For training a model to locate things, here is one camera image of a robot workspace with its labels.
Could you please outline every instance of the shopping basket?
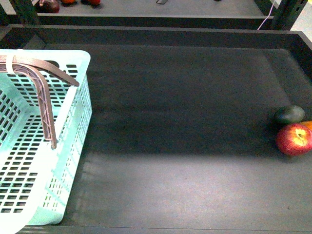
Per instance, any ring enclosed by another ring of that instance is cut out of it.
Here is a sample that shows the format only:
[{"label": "shopping basket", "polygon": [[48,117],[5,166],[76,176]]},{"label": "shopping basket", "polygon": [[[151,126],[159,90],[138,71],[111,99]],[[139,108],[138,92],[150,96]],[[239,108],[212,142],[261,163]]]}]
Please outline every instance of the shopping basket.
[{"label": "shopping basket", "polygon": [[0,233],[59,223],[91,118],[84,51],[0,50]]}]

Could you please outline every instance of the light blue plastic basket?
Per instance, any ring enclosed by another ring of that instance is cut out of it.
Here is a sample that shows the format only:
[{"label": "light blue plastic basket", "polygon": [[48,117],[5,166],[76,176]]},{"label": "light blue plastic basket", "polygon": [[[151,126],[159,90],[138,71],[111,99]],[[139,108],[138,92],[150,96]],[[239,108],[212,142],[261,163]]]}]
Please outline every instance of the light blue plastic basket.
[{"label": "light blue plastic basket", "polygon": [[[16,54],[0,50],[0,55]],[[43,136],[37,93],[23,75],[0,73],[0,233],[57,224],[64,216],[91,118],[84,51],[23,51],[54,61],[79,83],[69,86],[41,71],[49,84],[57,148]]]}]

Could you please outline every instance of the basket handle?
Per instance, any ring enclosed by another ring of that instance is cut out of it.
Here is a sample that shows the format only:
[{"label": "basket handle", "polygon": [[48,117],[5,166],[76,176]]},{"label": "basket handle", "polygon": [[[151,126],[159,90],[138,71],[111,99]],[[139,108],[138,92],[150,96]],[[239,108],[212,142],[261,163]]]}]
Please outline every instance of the basket handle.
[{"label": "basket handle", "polygon": [[[7,73],[6,58],[7,56],[0,55],[0,73]],[[56,149],[57,139],[54,127],[49,86],[46,79],[37,68],[54,74],[57,78],[66,82],[67,84],[79,86],[79,82],[77,82],[71,76],[67,75],[65,72],[61,71],[59,68],[52,65],[51,63],[39,59],[15,56],[13,58],[12,67],[15,73],[23,74],[29,77],[34,83],[38,94],[38,104],[40,109],[44,138],[51,141],[52,149]]]}]

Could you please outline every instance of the white cable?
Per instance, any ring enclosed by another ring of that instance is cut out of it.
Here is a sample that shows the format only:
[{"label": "white cable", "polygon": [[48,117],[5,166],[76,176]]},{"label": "white cable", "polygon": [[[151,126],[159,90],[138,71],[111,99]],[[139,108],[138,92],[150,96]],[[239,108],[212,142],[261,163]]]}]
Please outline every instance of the white cable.
[{"label": "white cable", "polygon": [[273,7],[274,7],[274,3],[275,3],[275,0],[274,0],[274,2],[273,2],[273,4],[272,4],[272,7],[271,7],[271,10],[270,10],[270,12],[269,12],[268,17],[266,17],[266,18],[263,20],[262,24],[258,27],[257,30],[260,30],[260,28],[262,27],[262,25],[264,24],[264,22],[267,21],[267,19],[271,16],[271,13],[272,13],[272,10],[273,10]]}]

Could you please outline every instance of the red apple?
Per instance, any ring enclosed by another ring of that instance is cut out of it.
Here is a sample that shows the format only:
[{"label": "red apple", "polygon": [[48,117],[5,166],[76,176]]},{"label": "red apple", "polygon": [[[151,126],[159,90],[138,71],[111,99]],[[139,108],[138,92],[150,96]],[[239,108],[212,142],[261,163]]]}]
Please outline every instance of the red apple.
[{"label": "red apple", "polygon": [[283,127],[276,136],[279,150],[289,156],[299,156],[312,150],[312,131],[299,123]]}]

